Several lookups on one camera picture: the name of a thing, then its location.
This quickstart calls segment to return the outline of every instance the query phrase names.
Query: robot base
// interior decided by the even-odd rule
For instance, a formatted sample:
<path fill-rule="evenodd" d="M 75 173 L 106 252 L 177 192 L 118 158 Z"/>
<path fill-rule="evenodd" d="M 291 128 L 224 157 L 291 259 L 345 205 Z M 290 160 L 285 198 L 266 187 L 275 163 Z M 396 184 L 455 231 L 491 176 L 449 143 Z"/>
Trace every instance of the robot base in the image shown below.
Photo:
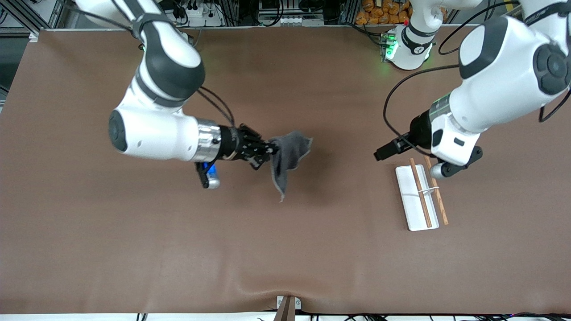
<path fill-rule="evenodd" d="M 409 48 L 403 45 L 401 35 L 404 28 L 404 25 L 397 26 L 381 35 L 381 43 L 387 45 L 381 48 L 381 56 L 383 62 L 392 62 L 398 68 L 404 70 L 417 69 L 428 59 L 432 44 L 426 50 L 419 47 L 419 50 L 426 52 L 425 54 L 413 54 Z"/>

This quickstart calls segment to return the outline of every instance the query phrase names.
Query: black cable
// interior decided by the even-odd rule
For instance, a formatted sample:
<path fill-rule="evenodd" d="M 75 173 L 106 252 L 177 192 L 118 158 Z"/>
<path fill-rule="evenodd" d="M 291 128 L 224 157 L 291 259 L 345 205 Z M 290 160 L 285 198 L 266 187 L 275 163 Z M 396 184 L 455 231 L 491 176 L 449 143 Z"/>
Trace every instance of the black cable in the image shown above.
<path fill-rule="evenodd" d="M 226 114 L 226 112 L 222 108 L 220 108 L 220 106 L 218 106 L 217 103 L 215 103 L 212 99 L 210 99 L 210 97 L 208 97 L 204 92 L 202 92 L 201 89 L 204 89 L 204 87 L 201 87 L 196 92 L 199 95 L 201 95 L 204 99 L 206 99 L 214 108 L 216 108 L 216 110 L 218 110 L 218 112 L 220 112 L 222 114 L 222 116 L 224 116 L 224 118 L 226 118 L 226 120 L 228 121 L 228 123 L 230 123 L 230 125 L 232 127 L 236 127 L 236 125 L 234 123 L 234 116 L 230 116 L 230 115 Z"/>
<path fill-rule="evenodd" d="M 214 96 L 214 98 L 218 99 L 218 101 L 220 103 L 222 103 L 222 105 L 224 106 L 224 108 L 226 108 L 226 110 L 228 111 L 228 115 L 230 116 L 230 119 L 232 119 L 231 123 L 232 126 L 236 127 L 236 123 L 234 122 L 234 114 L 232 113 L 232 110 L 230 110 L 230 107 L 228 107 L 228 104 L 226 104 L 226 102 L 224 101 L 224 99 L 222 99 L 220 96 L 218 96 L 215 92 L 213 92 L 212 90 L 201 86 L 200 87 L 203 90 L 206 90 L 206 92 L 208 92 L 209 94 L 211 94 L 212 96 Z"/>
<path fill-rule="evenodd" d="M 252 10 L 254 3 L 256 0 L 250 0 L 250 17 L 252 18 L 252 22 L 255 23 L 258 26 L 261 26 L 262 23 L 258 21 L 258 19 L 256 19 L 255 14 L 256 12 L 258 12 L 258 8 L 256 8 L 255 10 Z"/>
<path fill-rule="evenodd" d="M 372 32 L 363 30 L 363 29 L 359 28 L 357 25 L 350 23 L 350 22 L 342 22 L 341 25 L 351 26 L 353 29 L 357 30 L 358 32 L 360 32 L 362 34 L 375 35 L 377 37 L 381 36 L 380 33 L 372 33 Z"/>
<path fill-rule="evenodd" d="M 488 0 L 488 7 L 490 7 L 491 5 L 492 5 L 492 0 Z M 484 16 L 484 21 L 486 21 L 486 20 L 489 19 L 489 18 L 488 18 L 488 13 L 489 13 L 489 11 L 486 10 L 486 15 Z"/>
<path fill-rule="evenodd" d="M 437 70 L 445 70 L 445 69 L 452 69 L 452 68 L 458 68 L 460 67 L 460 65 L 447 65 L 447 66 L 440 66 L 440 67 L 434 67 L 434 68 L 428 68 L 425 70 L 421 70 L 421 71 L 417 71 L 413 74 L 410 74 L 406 77 L 404 77 L 403 79 L 401 79 L 401 81 L 399 81 L 389 92 L 389 94 L 387 95 L 387 100 L 385 100 L 385 105 L 383 106 L 383 119 L 385 120 L 385 124 L 387 124 L 387 127 L 389 127 L 393 133 L 395 133 L 399 139 L 402 139 L 403 142 L 405 142 L 407 145 L 411 146 L 414 150 L 416 150 L 417 152 L 426 155 L 426 156 L 431 156 L 431 154 L 421 150 L 420 148 L 416 147 L 414 144 L 412 144 L 411 142 L 409 142 L 406 138 L 403 137 L 403 135 L 401 133 L 399 133 L 389 122 L 389 120 L 387 119 L 387 107 L 389 105 L 389 101 L 391 100 L 391 96 L 392 94 L 399 88 L 400 85 L 402 85 L 404 82 L 406 82 L 407 80 L 411 79 L 414 76 L 418 76 L 420 74 L 425 74 L 425 73 L 429 73 L 431 71 L 437 71 Z"/>
<path fill-rule="evenodd" d="M 0 8 L 2 9 L 2 11 L 0 11 L 0 25 L 4 23 L 4 21 L 6 21 L 6 18 L 8 18 L 8 11 L 4 11 L 4 8 Z"/>
<path fill-rule="evenodd" d="M 438 53 L 441 55 L 448 55 L 451 53 L 454 53 L 455 51 L 458 51 L 458 48 L 447 51 L 445 53 L 442 52 L 442 47 L 444 46 L 444 44 L 446 43 L 446 41 L 448 41 L 453 35 L 455 35 L 460 29 L 462 29 L 464 26 L 466 26 L 467 24 L 469 24 L 472 20 L 474 20 L 475 18 L 477 18 L 479 15 L 481 15 L 482 13 L 486 13 L 488 12 L 488 10 L 495 8 L 495 7 L 499 7 L 499 6 L 505 6 L 505 5 L 515 5 L 515 4 L 519 4 L 519 1 L 506 1 L 506 2 L 502 2 L 502 3 L 497 3 L 495 5 L 489 6 L 484 10 L 478 11 L 478 13 L 476 13 L 475 15 L 471 16 L 468 20 L 466 20 L 466 22 L 464 22 L 463 24 L 461 24 L 458 28 L 454 29 L 454 31 L 452 33 L 450 33 L 445 39 L 444 41 L 442 41 L 442 43 L 440 44 L 440 46 L 438 47 Z"/>
<path fill-rule="evenodd" d="M 121 28 L 121 29 L 124 29 L 124 30 L 132 31 L 132 28 L 131 28 L 131 27 L 128 27 L 128 26 L 126 26 L 126 25 L 124 25 L 124 24 L 122 24 L 122 23 L 120 23 L 120 22 L 117 22 L 117 21 L 112 20 L 112 19 L 109 19 L 109 18 L 102 17 L 102 16 L 100 16 L 100 15 L 97 15 L 97 14 L 94 14 L 94 13 L 91 13 L 91 12 L 87 12 L 87 11 L 83 11 L 83 10 L 77 9 L 76 7 L 73 7 L 73 6 L 68 5 L 67 3 L 65 3 L 64 0 L 57 0 L 57 1 L 58 1 L 59 3 L 61 3 L 62 6 L 64 6 L 64 7 L 67 8 L 68 10 L 71 10 L 71 11 L 74 11 L 74 12 L 77 12 L 77 13 L 80 13 L 80 14 L 83 14 L 83 15 L 88 15 L 89 17 L 93 17 L 93 18 L 99 19 L 99 20 L 101 20 L 101 21 L 105 21 L 105 22 L 107 22 L 107 23 L 110 23 L 110 24 L 112 24 L 112 25 L 114 25 L 114 26 L 116 26 L 116 27 L 119 27 L 119 28 Z"/>
<path fill-rule="evenodd" d="M 278 16 L 276 17 L 276 19 L 274 20 L 274 22 L 270 23 L 270 24 L 267 25 L 266 27 L 271 27 L 271 26 L 275 25 L 276 23 L 278 23 L 278 22 L 280 22 L 280 21 L 282 20 L 282 18 L 283 18 L 283 16 L 284 16 L 284 9 L 285 9 L 284 0 L 280 0 L 280 4 L 281 4 L 281 7 L 282 7 L 282 13 L 278 14 Z"/>
<path fill-rule="evenodd" d="M 319 19 L 319 20 L 323 21 L 323 22 L 328 22 L 328 21 L 333 21 L 333 20 L 338 20 L 338 19 L 339 19 L 339 16 L 337 16 L 335 18 L 331 18 L 331 19 Z"/>
<path fill-rule="evenodd" d="M 223 15 L 226 19 L 232 21 L 232 24 L 233 24 L 234 26 L 236 26 L 236 23 L 240 23 L 239 20 L 232 19 L 232 18 L 230 18 L 228 15 L 226 15 L 226 13 L 224 13 L 224 10 L 222 10 L 221 8 L 219 8 L 216 4 L 214 4 L 214 6 L 216 7 L 216 11 L 222 13 L 222 15 Z"/>
<path fill-rule="evenodd" d="M 258 21 L 258 19 L 256 19 L 255 14 L 256 14 L 256 12 L 259 11 L 259 9 L 258 9 L 258 8 L 255 8 L 255 10 L 252 10 L 252 7 L 253 7 L 252 4 L 253 4 L 253 3 L 256 3 L 257 1 L 258 1 L 258 0 L 250 0 L 250 17 L 252 17 L 252 21 L 253 21 L 254 23 L 256 23 L 258 26 L 271 27 L 271 26 L 274 26 L 274 25 L 276 25 L 278 22 L 281 21 L 281 19 L 282 19 L 283 16 L 284 16 L 284 9 L 285 9 L 284 1 L 283 1 L 283 0 L 280 0 L 280 1 L 279 1 L 278 8 L 276 9 L 276 14 L 277 14 L 276 19 L 275 19 L 272 23 L 270 23 L 269 25 L 264 25 L 263 23 L 261 23 L 260 21 Z"/>
<path fill-rule="evenodd" d="M 565 97 L 563 97 L 563 100 L 557 104 L 557 106 L 555 106 L 555 108 L 549 112 L 549 114 L 547 114 L 547 116 L 543 117 L 543 113 L 545 112 L 545 107 L 542 107 L 539 109 L 539 122 L 546 122 L 549 118 L 551 118 L 551 116 L 553 116 L 558 110 L 559 108 L 561 108 L 561 106 L 563 106 L 565 104 L 565 102 L 567 102 L 567 99 L 569 99 L 569 96 L 571 95 L 571 91 L 568 91 L 567 94 L 565 95 Z"/>
<path fill-rule="evenodd" d="M 184 10 L 184 18 L 185 18 L 185 20 L 184 20 L 184 22 L 182 22 L 182 19 L 181 19 L 181 23 L 177 23 L 177 24 L 176 24 L 177 27 L 186 27 L 185 25 L 188 24 L 188 14 L 186 13 L 186 9 L 183 8 L 183 10 Z"/>
<path fill-rule="evenodd" d="M 451 23 L 454 21 L 454 19 L 456 19 L 456 17 L 458 16 L 458 13 L 459 13 L 459 12 L 460 12 L 460 10 L 454 10 L 454 14 L 451 14 L 451 15 L 450 15 L 450 18 L 448 18 L 447 23 L 448 23 L 448 24 L 451 24 Z"/>
<path fill-rule="evenodd" d="M 491 19 L 494 16 L 494 12 L 496 12 L 496 8 L 492 8 L 492 11 L 490 11 L 490 17 L 488 19 Z"/>
<path fill-rule="evenodd" d="M 369 37 L 369 40 L 371 40 L 371 42 L 373 42 L 374 44 L 376 44 L 379 47 L 388 47 L 388 45 L 380 43 L 377 40 L 375 40 L 373 38 L 373 36 L 371 36 L 371 33 L 369 31 L 367 31 L 367 27 L 365 27 L 365 25 L 363 25 L 363 29 L 365 30 L 365 33 L 366 33 L 367 37 Z"/>

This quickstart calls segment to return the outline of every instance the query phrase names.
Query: orange bag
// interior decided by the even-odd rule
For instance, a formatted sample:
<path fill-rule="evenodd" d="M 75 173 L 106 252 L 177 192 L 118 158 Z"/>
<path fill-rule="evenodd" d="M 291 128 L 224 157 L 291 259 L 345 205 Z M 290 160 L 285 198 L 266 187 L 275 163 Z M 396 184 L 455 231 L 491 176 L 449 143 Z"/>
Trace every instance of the orange bag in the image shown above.
<path fill-rule="evenodd" d="M 389 14 L 396 15 L 399 13 L 400 5 L 393 2 L 393 6 L 389 9 Z"/>
<path fill-rule="evenodd" d="M 446 21 L 446 19 L 448 19 L 448 11 L 444 8 L 440 8 L 440 11 L 442 11 L 442 21 Z"/>
<path fill-rule="evenodd" d="M 380 18 L 384 14 L 383 10 L 379 7 L 374 8 L 371 10 L 369 15 L 373 16 L 373 18 Z"/>
<path fill-rule="evenodd" d="M 357 18 L 355 18 L 355 24 L 356 25 L 364 25 L 367 23 L 367 20 L 369 20 L 369 14 L 363 11 L 360 11 L 359 13 L 357 13 Z"/>
<path fill-rule="evenodd" d="M 393 25 L 393 24 L 398 23 L 398 22 L 399 22 L 399 16 L 398 15 L 396 15 L 396 14 L 389 15 L 389 23 L 390 24 Z"/>
<path fill-rule="evenodd" d="M 379 24 L 386 25 L 387 23 L 389 23 L 389 14 L 385 13 L 379 18 Z"/>
<path fill-rule="evenodd" d="M 383 12 L 388 13 L 389 10 L 394 7 L 395 3 L 391 0 L 383 0 Z"/>
<path fill-rule="evenodd" d="M 407 21 L 407 20 L 408 20 L 407 11 L 406 11 L 406 10 L 405 10 L 405 11 L 401 11 L 401 12 L 399 13 L 399 22 L 400 22 L 400 23 L 404 23 L 404 22 Z"/>
<path fill-rule="evenodd" d="M 373 2 L 373 0 L 363 0 L 361 2 L 361 5 L 363 7 L 363 10 L 365 10 L 366 12 L 371 12 L 371 10 L 375 8 L 375 3 Z"/>

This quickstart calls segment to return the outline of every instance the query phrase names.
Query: silver metal ring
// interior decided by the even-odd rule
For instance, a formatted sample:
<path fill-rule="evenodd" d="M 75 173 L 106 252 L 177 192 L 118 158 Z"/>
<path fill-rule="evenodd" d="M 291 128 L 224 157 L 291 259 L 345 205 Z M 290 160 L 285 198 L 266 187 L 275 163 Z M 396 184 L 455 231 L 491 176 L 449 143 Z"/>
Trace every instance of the silver metal ring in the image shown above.
<path fill-rule="evenodd" d="M 198 122 L 198 147 L 192 158 L 194 162 L 212 162 L 218 155 L 222 135 L 220 126 L 208 119 L 197 118 Z"/>

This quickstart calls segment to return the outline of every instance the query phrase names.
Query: cable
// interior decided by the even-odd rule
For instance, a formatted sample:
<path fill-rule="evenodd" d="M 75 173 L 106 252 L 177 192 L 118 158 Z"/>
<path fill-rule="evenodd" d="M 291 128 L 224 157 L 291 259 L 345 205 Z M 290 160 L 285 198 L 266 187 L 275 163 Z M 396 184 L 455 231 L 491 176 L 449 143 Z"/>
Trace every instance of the cable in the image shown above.
<path fill-rule="evenodd" d="M 261 23 L 260 21 L 258 21 L 258 19 L 256 19 L 256 17 L 254 17 L 255 14 L 256 14 L 256 12 L 259 11 L 259 9 L 256 8 L 255 10 L 252 11 L 252 7 L 253 7 L 252 4 L 255 3 L 256 1 L 255 1 L 255 0 L 250 0 L 250 17 L 252 17 L 252 21 L 253 21 L 254 23 L 256 23 L 258 26 L 271 27 L 271 26 L 276 25 L 276 23 L 280 22 L 280 20 L 283 18 L 283 15 L 284 15 L 284 1 L 283 1 L 283 0 L 280 0 L 279 3 L 280 3 L 280 5 L 281 5 L 281 7 L 282 7 L 282 13 L 280 13 L 280 6 L 278 5 L 278 8 L 276 9 L 276 13 L 278 14 L 278 16 L 276 17 L 276 19 L 275 19 L 272 23 L 270 23 L 269 25 L 267 25 L 267 26 L 264 25 L 263 23 Z"/>
<path fill-rule="evenodd" d="M 204 29 L 204 26 L 200 27 L 200 30 L 198 31 L 198 36 L 196 37 L 196 42 L 192 44 L 193 47 L 196 47 L 196 45 L 198 45 L 198 41 L 200 40 L 200 35 L 202 34 L 202 29 Z"/>
<path fill-rule="evenodd" d="M 497 3 L 495 5 L 492 6 L 488 6 L 486 9 L 478 11 L 478 13 L 476 13 L 475 15 L 471 16 L 468 20 L 466 20 L 466 22 L 464 22 L 463 24 L 461 24 L 458 28 L 454 29 L 454 31 L 452 33 L 450 33 L 445 39 L 444 41 L 442 41 L 442 43 L 440 44 L 440 46 L 438 47 L 438 53 L 441 55 L 448 55 L 451 53 L 454 53 L 455 51 L 458 51 L 458 48 L 447 51 L 445 53 L 442 52 L 442 47 L 444 46 L 444 44 L 446 43 L 446 41 L 448 41 L 453 35 L 455 35 L 460 29 L 462 29 L 464 26 L 466 26 L 467 24 L 469 24 L 472 20 L 474 20 L 475 18 L 477 18 L 479 15 L 481 15 L 484 12 L 488 12 L 488 10 L 493 9 L 495 7 L 499 7 L 499 6 L 504 6 L 504 5 L 515 5 L 515 4 L 519 4 L 519 1 L 506 1 L 506 2 L 502 2 L 502 3 Z"/>
<path fill-rule="evenodd" d="M 458 13 L 459 13 L 459 12 L 460 12 L 460 10 L 454 10 L 454 14 L 451 14 L 451 15 L 450 15 L 450 18 L 448 18 L 447 23 L 448 23 L 448 24 L 451 24 L 451 23 L 454 21 L 454 19 L 456 19 L 456 17 L 458 16 Z"/>
<path fill-rule="evenodd" d="M 181 1 L 176 1 L 176 0 L 171 0 L 172 5 L 174 6 L 173 10 L 172 10 L 172 15 L 175 17 L 175 23 L 177 27 L 185 27 L 186 24 L 188 24 L 188 14 L 186 13 L 186 8 L 184 8 L 184 6 L 181 4 Z M 185 18 L 185 21 L 182 22 L 182 20 L 180 21 L 180 23 L 178 22 L 179 18 Z"/>
<path fill-rule="evenodd" d="M 407 145 L 411 146 L 414 150 L 416 150 L 417 152 L 426 155 L 426 156 L 430 156 L 429 153 L 421 150 L 420 148 L 416 147 L 415 145 L 413 145 L 411 142 L 409 142 L 406 138 L 403 137 L 403 135 L 401 133 L 399 133 L 389 122 L 389 120 L 387 119 L 387 107 L 389 105 L 389 101 L 391 100 L 391 96 L 392 94 L 397 90 L 397 88 L 399 88 L 400 85 L 402 85 L 405 81 L 411 79 L 414 76 L 418 76 L 420 74 L 425 74 L 425 73 L 429 73 L 431 71 L 437 71 L 437 70 L 445 70 L 445 69 L 452 69 L 452 68 L 458 68 L 460 67 L 460 65 L 447 65 L 447 66 L 440 66 L 440 67 L 434 67 L 434 68 L 428 68 L 425 70 L 421 70 L 421 71 L 417 71 L 413 74 L 410 74 L 406 77 L 404 77 L 403 79 L 401 79 L 401 81 L 399 81 L 389 92 L 389 94 L 387 95 L 387 100 L 385 100 L 385 105 L 383 106 L 383 119 L 385 121 L 385 124 L 387 124 L 387 127 L 389 127 L 393 133 L 395 133 L 399 139 L 402 139 L 403 142 L 405 142 Z"/>
<path fill-rule="evenodd" d="M 335 18 L 331 18 L 331 19 L 318 19 L 319 21 L 323 21 L 323 22 L 328 22 L 328 21 L 333 21 L 333 20 L 338 20 L 339 16 L 335 17 Z"/>
<path fill-rule="evenodd" d="M 380 33 L 372 33 L 366 30 L 363 30 L 361 28 L 359 28 L 357 25 L 354 25 L 353 23 L 350 22 L 342 22 L 341 25 L 346 25 L 346 26 L 351 26 L 353 29 L 357 30 L 358 32 L 362 33 L 362 34 L 369 34 L 369 35 L 375 35 L 377 37 L 380 37 L 381 34 Z"/>
<path fill-rule="evenodd" d="M 274 26 L 276 23 L 280 22 L 281 19 L 283 18 L 283 16 L 284 16 L 284 0 L 280 0 L 280 4 L 281 4 L 281 6 L 282 6 L 282 13 L 280 13 L 280 14 L 276 17 L 276 19 L 274 20 L 274 22 L 272 22 L 272 23 L 270 23 L 269 25 L 267 25 L 267 27 Z"/>
<path fill-rule="evenodd" d="M 492 11 L 490 11 L 490 17 L 488 19 L 492 19 L 492 17 L 494 16 L 494 12 L 496 12 L 496 8 L 492 8 Z"/>
<path fill-rule="evenodd" d="M 83 14 L 83 15 L 88 15 L 89 17 L 93 17 L 93 18 L 99 19 L 99 20 L 101 20 L 101 21 L 105 21 L 105 22 L 107 22 L 107 23 L 110 23 L 110 24 L 112 24 L 112 25 L 114 25 L 114 26 L 116 26 L 116 27 L 119 27 L 119 28 L 121 28 L 121 29 L 124 29 L 124 30 L 132 31 L 132 28 L 131 28 L 131 27 L 128 27 L 128 26 L 126 26 L 126 25 L 124 25 L 124 24 L 122 24 L 122 23 L 120 23 L 120 22 L 117 22 L 117 21 L 112 20 L 112 19 L 109 19 L 109 18 L 102 17 L 102 16 L 100 16 L 100 15 L 97 15 L 97 14 L 94 14 L 94 13 L 91 13 L 91 12 L 87 12 L 87 11 L 83 11 L 83 10 L 77 9 L 76 7 L 73 7 L 73 6 L 68 5 L 67 3 L 65 3 L 64 0 L 57 0 L 57 1 L 58 1 L 59 3 L 61 3 L 62 6 L 64 6 L 64 7 L 67 8 L 68 10 L 71 10 L 71 11 L 74 11 L 74 12 L 77 12 L 77 13 L 80 13 L 80 14 Z"/>
<path fill-rule="evenodd" d="M 226 102 L 220 98 L 220 96 L 218 96 L 215 92 L 213 92 L 212 90 L 201 86 L 200 87 L 203 90 L 206 90 L 206 92 L 208 92 L 209 94 L 211 94 L 212 96 L 214 96 L 214 98 L 216 98 L 220 103 L 222 103 L 222 105 L 224 106 L 224 108 L 228 111 L 228 115 L 230 116 L 230 119 L 232 119 L 232 121 L 230 122 L 232 124 L 232 126 L 236 127 L 236 124 L 234 122 L 234 114 L 232 113 L 232 110 L 230 110 L 230 108 L 228 107 L 228 105 L 226 104 Z"/>
<path fill-rule="evenodd" d="M 214 108 L 216 108 L 216 110 L 218 110 L 218 112 L 220 112 L 222 114 L 222 116 L 224 116 L 224 118 L 226 118 L 228 123 L 230 123 L 230 125 L 235 128 L 236 124 L 234 123 L 234 116 L 231 113 L 227 114 L 224 110 L 222 110 L 222 108 L 220 108 L 220 106 L 218 106 L 217 103 L 215 103 L 212 99 L 210 99 L 210 97 L 206 96 L 206 94 L 204 92 L 202 92 L 202 89 L 208 91 L 209 93 L 212 93 L 209 89 L 207 89 L 205 87 L 199 88 L 196 92 L 199 95 L 201 95 L 204 99 L 206 99 Z M 221 102 L 223 102 L 223 100 L 221 100 L 217 95 L 215 95 L 215 97 L 217 97 L 217 99 L 219 99 Z"/>
<path fill-rule="evenodd" d="M 310 2 L 310 1 L 311 0 L 300 0 L 299 5 L 298 5 L 299 10 L 301 10 L 305 13 L 314 13 L 316 11 L 323 10 L 323 8 L 325 7 L 325 1 L 323 1 L 322 5 L 314 6 L 314 7 L 312 7 L 308 4 L 308 2 Z"/>
<path fill-rule="evenodd" d="M 8 18 L 8 11 L 4 11 L 4 8 L 0 8 L 2 11 L 0 11 L 0 25 L 4 23 L 4 21 L 6 21 L 6 18 Z"/>
<path fill-rule="evenodd" d="M 490 7 L 491 5 L 492 5 L 492 0 L 488 0 L 488 7 Z M 486 20 L 489 19 L 489 18 L 488 18 L 488 13 L 489 13 L 489 11 L 486 10 L 486 15 L 484 16 L 484 21 L 486 21 Z"/>
<path fill-rule="evenodd" d="M 555 108 L 549 112 L 549 114 L 547 114 L 547 116 L 543 117 L 543 113 L 545 112 L 545 106 L 539 109 L 539 122 L 546 122 L 549 118 L 551 118 L 551 116 L 555 115 L 555 113 L 561 108 L 561 106 L 563 106 L 565 104 L 565 102 L 567 102 L 567 99 L 569 99 L 569 96 L 571 95 L 571 91 L 567 91 L 567 94 L 565 95 L 565 97 L 563 97 L 563 100 L 561 102 L 559 102 L 557 104 L 557 106 L 555 106 Z"/>
<path fill-rule="evenodd" d="M 376 41 L 373 36 L 371 36 L 371 33 L 369 31 L 367 31 L 367 27 L 365 27 L 365 25 L 363 25 L 363 29 L 367 35 L 367 37 L 369 37 L 369 40 L 371 40 L 374 44 L 376 44 L 379 47 L 388 47 L 388 45 L 380 43 L 378 41 Z"/>
<path fill-rule="evenodd" d="M 224 10 L 220 9 L 216 4 L 214 4 L 214 6 L 216 7 L 216 11 L 222 13 L 222 15 L 223 15 L 226 19 L 232 21 L 232 24 L 233 24 L 234 26 L 236 26 L 236 23 L 240 23 L 239 20 L 230 18 L 226 13 L 224 13 Z"/>

